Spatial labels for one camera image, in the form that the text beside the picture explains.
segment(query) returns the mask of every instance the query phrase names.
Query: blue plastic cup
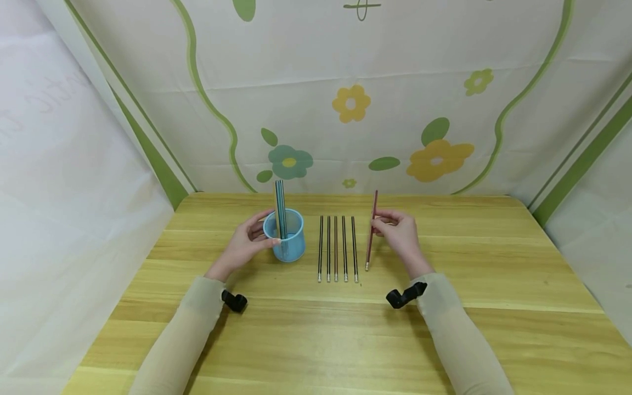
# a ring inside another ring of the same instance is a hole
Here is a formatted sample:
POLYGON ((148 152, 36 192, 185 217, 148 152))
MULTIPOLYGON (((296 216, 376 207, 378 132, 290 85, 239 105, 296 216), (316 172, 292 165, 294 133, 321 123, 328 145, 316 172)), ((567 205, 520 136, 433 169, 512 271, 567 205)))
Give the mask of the blue plastic cup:
MULTIPOLYGON (((282 262, 294 262, 305 253, 305 235, 303 234, 303 216, 298 211, 285 209, 285 223, 288 238, 272 247, 274 256, 282 262)), ((268 238, 278 238, 276 213, 270 213, 264 220, 264 233, 268 238)))

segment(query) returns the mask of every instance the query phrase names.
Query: wood grain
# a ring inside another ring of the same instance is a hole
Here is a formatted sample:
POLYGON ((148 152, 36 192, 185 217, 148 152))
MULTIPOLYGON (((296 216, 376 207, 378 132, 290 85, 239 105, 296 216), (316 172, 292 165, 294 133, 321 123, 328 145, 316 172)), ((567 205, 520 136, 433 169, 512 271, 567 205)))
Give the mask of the wood grain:
MULTIPOLYGON (((126 394, 193 278, 237 224, 272 201, 187 198, 64 393, 126 394)), ((408 279, 383 240, 374 239, 371 270, 360 271, 359 284, 316 282, 319 216, 356 216, 362 261, 371 203, 370 195, 287 196, 287 206, 305 218, 306 253, 281 264, 265 252, 233 275, 228 287, 248 297, 248 308, 243 315, 224 309, 190 394, 453 393, 414 304, 395 311, 384 299, 408 279)), ((382 195, 379 207, 416 217, 428 259, 451 279, 517 394, 622 394, 632 387, 629 346, 519 201, 382 195)))

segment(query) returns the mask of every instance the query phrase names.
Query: left hand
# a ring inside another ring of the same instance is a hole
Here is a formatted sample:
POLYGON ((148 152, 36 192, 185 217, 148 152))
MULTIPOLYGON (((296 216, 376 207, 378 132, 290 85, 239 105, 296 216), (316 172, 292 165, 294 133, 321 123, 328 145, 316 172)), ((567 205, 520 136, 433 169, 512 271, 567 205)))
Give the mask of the left hand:
POLYGON ((259 251, 272 248, 281 239, 268 239, 264 234, 264 222, 274 209, 259 212, 240 224, 228 242, 224 253, 215 261, 204 277, 225 283, 232 272, 247 264, 259 251))

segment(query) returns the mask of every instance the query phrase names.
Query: flower pattern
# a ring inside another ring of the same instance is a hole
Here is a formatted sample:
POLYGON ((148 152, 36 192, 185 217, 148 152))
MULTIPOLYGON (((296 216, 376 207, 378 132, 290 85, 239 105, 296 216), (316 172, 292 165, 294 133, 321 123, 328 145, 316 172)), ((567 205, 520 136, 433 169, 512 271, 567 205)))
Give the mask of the flower pattern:
POLYGON ((487 89, 487 85, 493 80, 492 69, 474 71, 463 84, 465 89, 467 89, 465 95, 472 96, 483 93, 487 89))
POLYGON ((472 144, 450 145, 447 140, 434 140, 424 149, 410 155, 410 166, 406 169, 406 174, 422 183, 429 183, 460 169, 472 152, 472 144))
POLYGON ((343 181, 343 185, 345 188, 350 189, 353 188, 358 182, 353 178, 348 178, 343 181))
POLYGON ((354 85, 350 89, 340 88, 331 106, 340 113, 340 122, 349 123, 351 120, 361 121, 367 113, 367 107, 371 104, 371 98, 364 93, 361 85, 354 85))
POLYGON ((272 171, 281 179, 302 178, 314 164, 312 156, 305 151, 295 150, 289 145, 278 145, 268 154, 272 171))

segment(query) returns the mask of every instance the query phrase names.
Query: hand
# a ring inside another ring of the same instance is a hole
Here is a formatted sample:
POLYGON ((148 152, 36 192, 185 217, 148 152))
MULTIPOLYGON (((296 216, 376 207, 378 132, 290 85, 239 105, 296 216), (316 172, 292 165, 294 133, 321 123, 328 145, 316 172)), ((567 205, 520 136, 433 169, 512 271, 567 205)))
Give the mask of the hand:
POLYGON ((384 237, 404 263, 410 279, 434 273, 419 247, 415 218, 395 210, 376 210, 379 216, 371 222, 375 234, 384 237))
POLYGON ((228 242, 224 253, 215 261, 204 277, 225 283, 232 272, 247 264, 259 251, 272 248, 281 239, 268 239, 264 234, 264 222, 274 209, 259 212, 240 224, 228 242))

